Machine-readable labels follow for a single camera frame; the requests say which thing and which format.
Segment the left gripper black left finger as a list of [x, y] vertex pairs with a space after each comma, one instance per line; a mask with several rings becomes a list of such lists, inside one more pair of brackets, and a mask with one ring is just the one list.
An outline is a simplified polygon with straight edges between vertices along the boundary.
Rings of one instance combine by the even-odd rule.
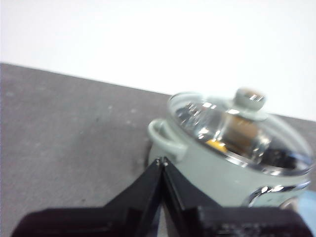
[[144, 237], [161, 200], [159, 159], [101, 207], [50, 208], [25, 215], [14, 237]]

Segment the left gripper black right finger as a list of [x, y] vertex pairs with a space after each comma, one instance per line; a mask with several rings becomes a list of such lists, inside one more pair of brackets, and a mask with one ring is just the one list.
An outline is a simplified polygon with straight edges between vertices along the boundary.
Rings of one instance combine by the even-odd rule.
[[223, 207], [163, 161], [164, 200], [182, 237], [311, 237], [300, 215], [278, 207]]

